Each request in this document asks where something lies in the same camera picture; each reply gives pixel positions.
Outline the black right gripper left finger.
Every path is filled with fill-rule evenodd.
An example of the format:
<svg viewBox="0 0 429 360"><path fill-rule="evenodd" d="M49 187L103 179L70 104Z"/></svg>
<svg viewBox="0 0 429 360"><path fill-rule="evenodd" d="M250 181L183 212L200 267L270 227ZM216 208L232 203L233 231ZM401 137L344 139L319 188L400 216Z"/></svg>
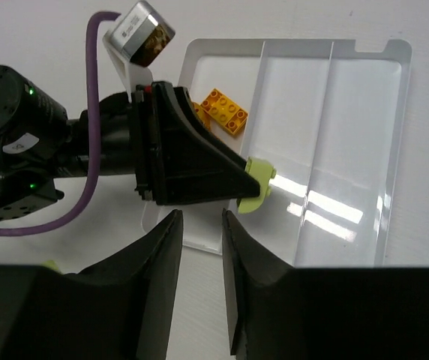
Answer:
<svg viewBox="0 0 429 360"><path fill-rule="evenodd" d="M0 359L165 359L183 214L76 274L0 265Z"/></svg>

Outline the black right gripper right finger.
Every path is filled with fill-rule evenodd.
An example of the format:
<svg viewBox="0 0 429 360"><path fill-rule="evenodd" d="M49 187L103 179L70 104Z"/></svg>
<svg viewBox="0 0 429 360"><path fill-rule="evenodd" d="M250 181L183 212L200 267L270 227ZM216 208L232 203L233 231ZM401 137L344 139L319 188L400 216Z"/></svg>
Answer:
<svg viewBox="0 0 429 360"><path fill-rule="evenodd" d="M295 268L222 214L237 359L429 359L429 268Z"/></svg>

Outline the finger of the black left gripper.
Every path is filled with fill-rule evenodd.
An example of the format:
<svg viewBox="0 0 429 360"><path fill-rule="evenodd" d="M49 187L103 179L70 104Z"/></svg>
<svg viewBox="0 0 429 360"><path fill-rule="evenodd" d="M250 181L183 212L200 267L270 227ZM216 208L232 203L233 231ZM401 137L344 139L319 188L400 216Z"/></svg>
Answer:
<svg viewBox="0 0 429 360"><path fill-rule="evenodd" d="M150 149L154 201L190 205L258 197L260 184L247 161L199 122L185 87L151 86L154 111Z"/></svg>

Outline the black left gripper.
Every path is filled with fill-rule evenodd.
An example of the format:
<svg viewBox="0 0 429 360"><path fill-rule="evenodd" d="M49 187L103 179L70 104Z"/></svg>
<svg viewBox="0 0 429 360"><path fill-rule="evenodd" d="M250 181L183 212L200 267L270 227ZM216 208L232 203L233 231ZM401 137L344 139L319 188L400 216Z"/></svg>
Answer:
<svg viewBox="0 0 429 360"><path fill-rule="evenodd" d="M57 203L55 179L88 173L87 111L66 109L13 68L0 65L0 222Z"/></svg>

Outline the yellow long lego brick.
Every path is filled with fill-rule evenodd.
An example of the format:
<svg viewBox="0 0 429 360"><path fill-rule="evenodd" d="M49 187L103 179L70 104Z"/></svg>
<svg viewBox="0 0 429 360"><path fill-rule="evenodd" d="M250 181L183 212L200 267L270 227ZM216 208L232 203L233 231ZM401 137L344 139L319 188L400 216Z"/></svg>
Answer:
<svg viewBox="0 0 429 360"><path fill-rule="evenodd" d="M217 88L210 91L200 106L231 137L236 138L245 128L248 112Z"/></svg>

